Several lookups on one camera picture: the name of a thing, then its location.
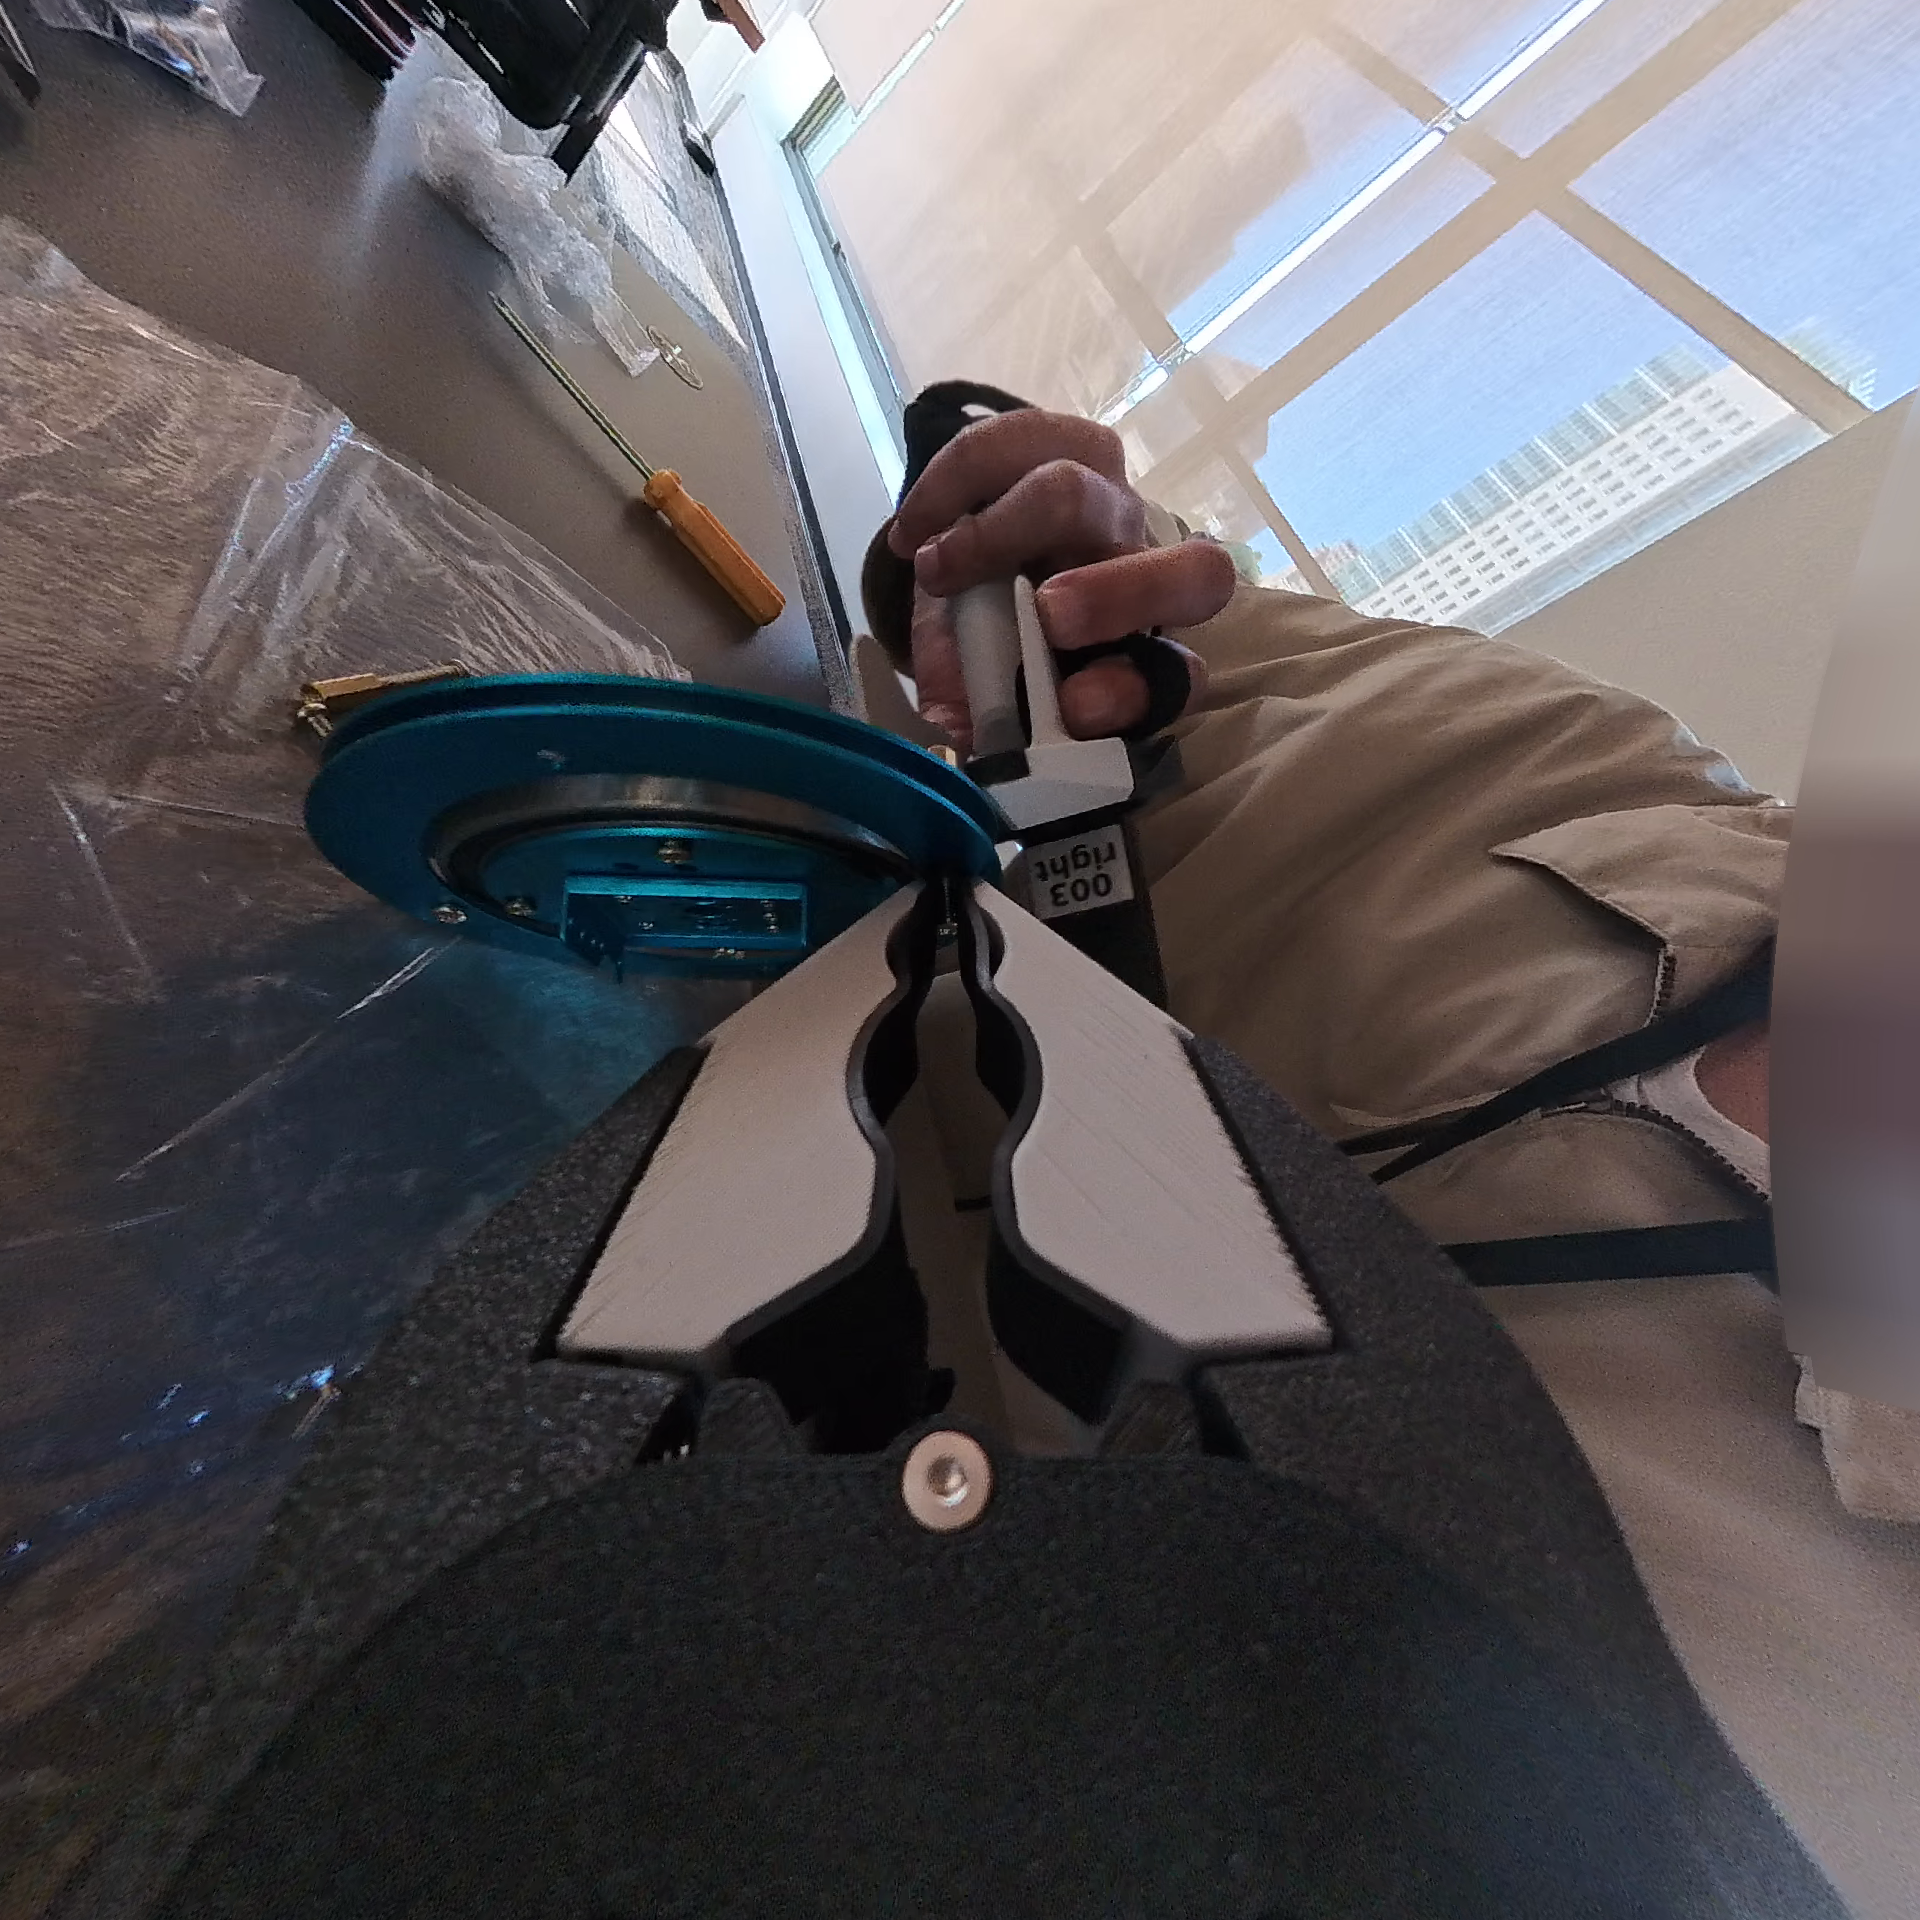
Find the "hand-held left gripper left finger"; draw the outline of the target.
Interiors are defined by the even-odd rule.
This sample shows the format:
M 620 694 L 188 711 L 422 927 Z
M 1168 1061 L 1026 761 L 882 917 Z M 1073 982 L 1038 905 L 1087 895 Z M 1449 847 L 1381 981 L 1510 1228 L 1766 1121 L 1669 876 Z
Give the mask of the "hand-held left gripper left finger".
M 918 901 L 902 886 L 711 1032 L 558 1333 L 561 1357 L 732 1364 L 878 1253 L 893 1153 L 857 1065 L 902 1001 L 890 946 Z

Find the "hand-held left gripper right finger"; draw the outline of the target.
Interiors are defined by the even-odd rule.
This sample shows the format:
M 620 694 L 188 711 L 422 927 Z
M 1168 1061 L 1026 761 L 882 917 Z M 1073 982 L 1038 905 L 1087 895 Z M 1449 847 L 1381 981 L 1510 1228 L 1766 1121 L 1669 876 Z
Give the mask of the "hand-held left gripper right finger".
M 988 1302 L 1010 1359 L 1258 1359 L 1329 1328 L 1185 1031 L 1000 890 L 967 901 L 992 1150 Z

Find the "blue disc bearing assembly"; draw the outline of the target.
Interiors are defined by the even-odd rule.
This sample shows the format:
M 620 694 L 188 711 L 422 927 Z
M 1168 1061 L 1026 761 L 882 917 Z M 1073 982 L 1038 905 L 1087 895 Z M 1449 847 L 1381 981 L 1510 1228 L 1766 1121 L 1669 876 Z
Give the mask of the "blue disc bearing assembly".
M 615 975 L 760 981 L 1014 829 L 924 746 L 708 682 L 398 688 L 321 746 L 304 823 L 362 890 L 472 944 Z

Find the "person's right forearm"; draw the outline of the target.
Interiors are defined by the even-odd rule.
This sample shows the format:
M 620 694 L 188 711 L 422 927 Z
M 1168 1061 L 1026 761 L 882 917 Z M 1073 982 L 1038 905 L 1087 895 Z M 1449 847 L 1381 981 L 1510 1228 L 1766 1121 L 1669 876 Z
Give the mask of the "person's right forearm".
M 1335 1138 L 1461 1112 L 1734 975 L 1792 808 L 1665 709 L 1236 582 L 1143 813 L 1168 1007 Z

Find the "person's right hand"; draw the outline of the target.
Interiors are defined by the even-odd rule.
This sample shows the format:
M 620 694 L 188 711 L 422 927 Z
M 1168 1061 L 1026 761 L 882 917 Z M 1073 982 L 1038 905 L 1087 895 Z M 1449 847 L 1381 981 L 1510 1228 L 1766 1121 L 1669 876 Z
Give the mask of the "person's right hand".
M 908 649 L 918 713 L 970 752 L 952 597 L 1007 573 L 1038 586 L 1047 645 L 1070 655 L 1134 632 L 1176 636 L 1224 609 L 1231 557 L 1210 541 L 1157 546 L 1120 439 L 1101 422 L 1018 409 L 968 422 L 878 532 L 870 628 Z

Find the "window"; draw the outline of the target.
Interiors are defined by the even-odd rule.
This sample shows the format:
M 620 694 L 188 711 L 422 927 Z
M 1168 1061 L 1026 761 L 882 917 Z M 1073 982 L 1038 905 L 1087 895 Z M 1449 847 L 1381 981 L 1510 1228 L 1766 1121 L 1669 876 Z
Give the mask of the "window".
M 807 4 L 902 397 L 1497 628 L 1916 383 L 1916 2 Z

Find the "clear plastic bag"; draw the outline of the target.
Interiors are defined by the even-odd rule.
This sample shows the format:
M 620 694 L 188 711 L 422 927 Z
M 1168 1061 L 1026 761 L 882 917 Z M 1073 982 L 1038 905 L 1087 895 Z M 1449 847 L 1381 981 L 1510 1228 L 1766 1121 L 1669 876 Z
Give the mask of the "clear plastic bag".
M 690 645 L 4 222 L 4 1721 L 182 1657 L 304 1418 L 703 1018 L 376 902 L 301 680 Z

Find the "small crumpled clear bag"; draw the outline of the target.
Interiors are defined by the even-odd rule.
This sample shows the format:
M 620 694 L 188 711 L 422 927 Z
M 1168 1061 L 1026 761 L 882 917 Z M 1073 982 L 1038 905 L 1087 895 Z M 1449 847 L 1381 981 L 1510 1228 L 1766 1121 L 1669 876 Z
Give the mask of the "small crumpled clear bag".
M 576 345 L 592 328 L 631 376 L 658 360 L 616 290 L 608 230 L 553 159 L 511 144 L 490 90 L 426 79 L 415 101 L 415 152 L 424 185 L 504 257 L 541 342 Z

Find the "black hard case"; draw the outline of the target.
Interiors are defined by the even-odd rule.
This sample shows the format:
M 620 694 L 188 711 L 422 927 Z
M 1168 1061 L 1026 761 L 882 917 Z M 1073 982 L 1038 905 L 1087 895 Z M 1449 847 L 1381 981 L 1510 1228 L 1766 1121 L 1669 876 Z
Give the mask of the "black hard case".
M 420 33 L 469 63 L 510 116 L 561 127 L 553 161 L 573 177 L 645 57 L 668 48 L 671 2 L 300 2 L 376 81 Z

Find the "orange handled screwdriver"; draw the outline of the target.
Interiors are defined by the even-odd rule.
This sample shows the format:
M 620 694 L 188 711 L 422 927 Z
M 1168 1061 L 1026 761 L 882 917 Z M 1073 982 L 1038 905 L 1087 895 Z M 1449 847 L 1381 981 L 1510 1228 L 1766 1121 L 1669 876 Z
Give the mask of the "orange handled screwdriver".
M 692 496 L 671 468 L 648 464 L 621 434 L 588 389 L 566 373 L 561 360 L 541 342 L 533 326 L 501 295 L 488 297 L 511 335 L 526 346 L 592 426 L 612 445 L 615 454 L 639 478 L 638 504 L 664 526 L 696 559 L 708 580 L 754 628 L 772 625 L 783 612 L 783 593 L 762 566 L 733 538 L 732 529 Z

